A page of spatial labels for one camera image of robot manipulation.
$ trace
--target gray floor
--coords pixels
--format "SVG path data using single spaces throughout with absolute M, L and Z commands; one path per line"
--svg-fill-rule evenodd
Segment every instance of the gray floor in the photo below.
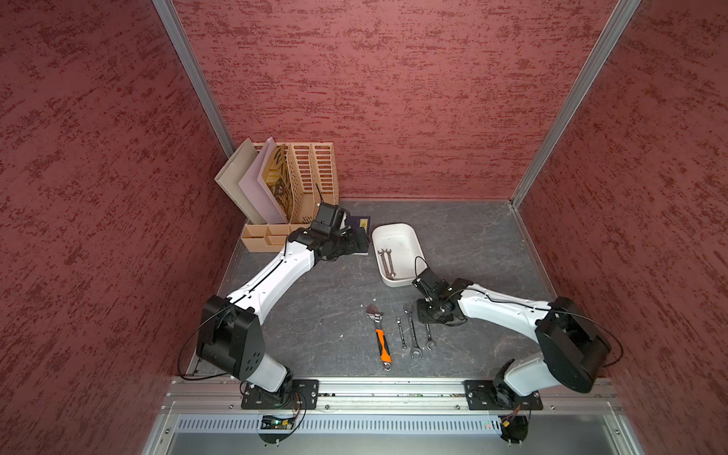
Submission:
M 467 278 L 514 296 L 548 299 L 508 205 L 504 202 L 344 202 L 352 215 L 370 215 L 373 226 L 411 225 L 429 266 L 448 281 Z M 241 256 L 231 290 L 252 278 L 273 253 Z M 413 360 L 401 349 L 396 317 L 420 294 L 413 286 L 388 288 L 373 251 L 320 262 L 273 307 L 264 324 L 266 351 L 296 376 L 488 376 L 511 358 L 537 351 L 530 339 L 482 320 L 448 328 L 431 326 L 435 350 Z M 384 312 L 392 370 L 383 371 L 373 323 L 375 303 Z M 415 322 L 421 347 L 424 325 Z M 409 344 L 408 330 L 405 338 Z M 213 372 L 201 362 L 198 373 Z

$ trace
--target metal panel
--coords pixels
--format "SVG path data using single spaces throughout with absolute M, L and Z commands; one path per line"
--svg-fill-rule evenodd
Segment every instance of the metal panel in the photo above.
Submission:
M 511 447 L 491 436 L 444 434 L 299 434 L 265 444 L 255 434 L 179 433 L 170 455 L 371 455 L 371 454 L 489 454 L 489 455 L 628 455 L 620 453 L 607 434 L 601 416 L 536 416 L 522 447 Z
M 202 69 L 199 67 L 199 63 L 194 56 L 192 46 L 187 40 L 187 35 L 184 33 L 182 23 L 180 22 L 179 16 L 171 0 L 152 0 L 154 7 L 157 8 L 157 13 L 162 19 L 162 23 L 167 29 L 167 34 L 172 40 L 172 44 L 182 61 L 189 80 L 192 82 L 194 91 L 197 92 L 200 103 L 207 113 L 208 119 L 215 130 L 215 134 L 218 136 L 220 145 L 223 147 L 225 155 L 229 158 L 235 152 L 235 144 L 230 136 L 230 132 L 225 125 L 223 116 L 220 113 L 213 93 L 210 91 L 210 87 L 207 85 L 205 76 L 202 74 Z
M 632 18 L 640 0 L 620 0 L 617 2 L 617 6 L 614 7 L 612 15 L 606 21 L 606 25 L 602 30 L 599 38 L 594 44 L 592 52 L 589 54 L 587 61 L 584 63 L 584 67 L 579 76 L 577 77 L 574 86 L 571 88 L 571 92 L 566 96 L 566 100 L 561 106 L 561 110 L 558 112 L 556 119 L 551 125 L 551 129 L 546 134 L 544 141 L 541 143 L 536 155 L 534 156 L 531 165 L 523 175 L 521 182 L 518 184 L 518 188 L 515 189 L 511 202 L 513 207 L 518 208 L 526 197 L 526 193 L 529 192 L 531 185 L 536 180 L 541 168 L 546 163 L 546 160 L 551 155 L 556 143 L 558 142 L 561 134 L 566 129 L 566 126 L 571 121 L 574 113 L 579 108 L 582 100 L 589 91 L 589 87 L 596 79 L 601 67 L 606 62 L 609 54 L 617 44 L 617 40 L 622 35 L 625 27 Z
M 290 412 L 279 412 L 287 416 Z M 259 430 L 261 416 L 226 414 L 183 414 L 177 433 L 288 433 L 289 430 Z M 488 414 L 466 416 L 414 416 L 392 414 L 312 414 L 301 421 L 298 434 L 377 435 L 493 435 L 500 436 L 499 418 Z

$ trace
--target white bowl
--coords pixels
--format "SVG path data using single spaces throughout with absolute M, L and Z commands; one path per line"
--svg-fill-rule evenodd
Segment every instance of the white bowl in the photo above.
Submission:
M 376 263 L 379 265 L 379 274 L 384 284 L 391 288 L 399 288 L 412 283 L 416 275 L 414 272 L 414 260 L 417 256 L 424 259 L 422 249 L 417 240 L 417 234 L 409 224 L 396 223 L 378 226 L 371 233 L 371 242 L 374 245 L 374 254 L 376 255 Z M 380 250 L 392 250 L 392 265 L 395 268 L 395 276 L 393 280 L 387 278 L 384 273 L 384 266 L 381 263 Z M 384 254 L 384 260 L 387 261 L 387 269 L 389 269 L 389 261 L 387 254 Z

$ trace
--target cable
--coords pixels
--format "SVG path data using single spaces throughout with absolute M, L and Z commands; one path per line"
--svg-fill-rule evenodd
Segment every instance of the cable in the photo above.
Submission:
M 428 268 L 430 267 L 429 265 L 427 265 L 427 261 L 425 261 L 422 256 L 415 257 L 415 259 L 414 259 L 414 276 L 415 277 L 417 276 L 417 259 L 421 259 L 422 262 L 424 262 L 424 265 L 426 265 Z
M 307 411 L 309 410 L 309 408 L 308 408 L 308 405 L 306 404 L 306 399 L 304 398 L 304 399 L 302 400 L 302 399 L 301 399 L 301 396 L 300 396 L 300 395 L 298 394 L 298 392 L 294 392 L 294 393 L 291 393 L 291 394 L 290 394 L 290 395 L 291 395 L 291 397 L 293 397 L 293 394 L 296 394 L 296 401 L 298 401 L 299 403 L 300 403 L 301 401 L 303 401 L 303 402 L 304 402 L 304 415 L 303 415 L 303 416 L 301 416 L 301 420 L 300 420 L 300 421 L 298 422 L 298 425 L 296 425 L 296 426 L 295 426 L 295 427 L 293 428 L 293 430 L 291 430 L 291 431 L 290 431 L 290 433 L 288 433 L 288 437 L 290 437 L 290 436 L 291 436 L 291 435 L 292 435 L 293 433 L 295 433 L 295 432 L 296 432 L 296 430 L 297 430 L 297 429 L 298 429 L 298 428 L 299 428 L 299 427 L 300 427 L 300 426 L 301 426 L 301 425 L 302 425 L 302 424 L 304 423 L 304 418 L 306 417 L 306 413 L 307 413 Z M 301 405 L 300 405 L 300 404 L 298 405 L 298 411 L 299 411 L 299 412 L 301 411 Z
M 219 376 L 227 376 L 227 373 L 213 374 L 211 376 L 203 376 L 201 378 L 186 376 L 186 375 L 182 374 L 181 362 L 182 362 L 182 353 L 184 352 L 184 348 L 185 348 L 185 346 L 187 346 L 187 343 L 189 343 L 189 341 L 192 339 L 194 334 L 197 333 L 202 328 L 203 325 L 210 322 L 215 316 L 217 316 L 218 314 L 222 313 L 225 310 L 230 310 L 231 307 L 232 307 L 231 305 L 228 305 L 228 306 L 225 306 L 225 307 L 219 309 L 215 314 L 213 314 L 212 316 L 207 318 L 202 324 L 198 325 L 197 328 L 194 329 L 194 331 L 190 334 L 190 336 L 187 337 L 187 339 L 182 344 L 182 347 L 180 348 L 180 353 L 177 354 L 177 376 L 181 377 L 185 381 L 201 381 L 203 379 L 212 379 L 212 378 L 217 378 Z
M 526 308 L 529 308 L 529 309 L 537 309 L 537 310 L 539 310 L 539 311 L 543 311 L 543 312 L 555 312 L 555 313 L 561 313 L 561 314 L 568 314 L 569 316 L 576 316 L 576 317 L 581 317 L 582 319 L 586 319 L 587 321 L 590 321 L 590 322 L 591 322 L 592 324 L 594 324 L 594 325 L 597 325 L 597 326 L 598 326 L 598 327 L 599 327 L 599 328 L 600 328 L 601 330 L 603 330 L 603 331 L 604 331 L 604 333 L 606 333 L 607 335 L 611 336 L 611 337 L 612 337 L 612 338 L 613 338 L 613 339 L 614 339 L 614 340 L 615 340 L 615 341 L 617 342 L 617 346 L 619 346 L 619 347 L 620 347 L 620 354 L 619 354 L 619 355 L 617 356 L 617 359 L 616 359 L 616 360 L 613 360 L 613 361 L 611 361 L 610 363 L 607 363 L 606 365 L 602 365 L 602 368 L 606 368 L 606 367 L 609 367 L 609 366 L 615 365 L 615 364 L 616 364 L 617 362 L 619 362 L 619 361 L 620 361 L 620 360 L 622 359 L 622 357 L 624 357 L 624 356 L 625 356 L 625 347 L 624 347 L 624 346 L 622 345 L 622 342 L 620 341 L 620 339 L 619 339 L 619 338 L 617 338 L 617 337 L 616 337 L 616 336 L 615 336 L 615 335 L 614 335 L 614 334 L 613 334 L 612 332 L 608 331 L 608 330 L 606 329 L 606 327 L 604 327 L 604 326 L 603 326 L 602 324 L 600 324 L 600 323 L 596 322 L 596 321 L 595 321 L 594 319 L 592 319 L 592 318 L 590 318 L 590 317 L 586 317 L 586 316 L 584 316 L 583 314 L 577 314 L 577 313 L 567 312 L 567 311 L 564 311 L 564 310 L 562 310 L 562 309 L 553 309 L 553 308 L 539 308 L 539 307 L 537 307 L 537 306 L 531 306 L 531 305 L 526 305 L 526 304 L 522 304 L 521 302 L 517 302 L 517 301 L 512 301 L 512 300 L 509 300 L 509 301 L 498 301 L 498 300 L 493 300 L 493 299 L 492 299 L 492 298 L 490 297 L 490 295 L 488 295 L 487 293 L 484 293 L 484 292 L 483 292 L 483 291 L 481 291 L 481 290 L 478 290 L 478 289 L 472 289 L 472 288 L 458 289 L 458 290 L 456 290 L 455 292 L 453 292 L 452 294 L 450 294 L 450 296 L 448 297 L 448 300 L 450 299 L 450 297 L 454 296 L 454 295 L 455 295 L 455 294 L 457 294 L 457 293 L 462 293 L 462 291 L 464 291 L 464 290 L 473 290 L 473 291 L 475 291 L 475 292 L 481 293 L 481 294 L 483 294 L 483 295 L 484 295 L 484 296 L 485 296 L 485 297 L 486 297 L 486 298 L 487 298 L 487 299 L 488 299 L 489 301 L 491 301 L 491 302 L 494 302 L 494 303 L 496 303 L 496 304 L 515 304 L 515 305 L 521 305 L 521 306 L 524 306 L 524 307 L 526 307 Z

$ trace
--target adjustable wrench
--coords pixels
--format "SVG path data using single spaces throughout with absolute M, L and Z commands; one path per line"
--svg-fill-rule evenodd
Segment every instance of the adjustable wrench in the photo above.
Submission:
M 384 337 L 384 330 L 381 328 L 381 320 L 384 319 L 384 313 L 380 313 L 376 306 L 369 305 L 366 307 L 366 315 L 374 321 L 374 331 L 376 332 L 376 343 L 379 345 L 379 357 L 384 371 L 392 369 L 392 356 L 389 355 L 389 345 Z

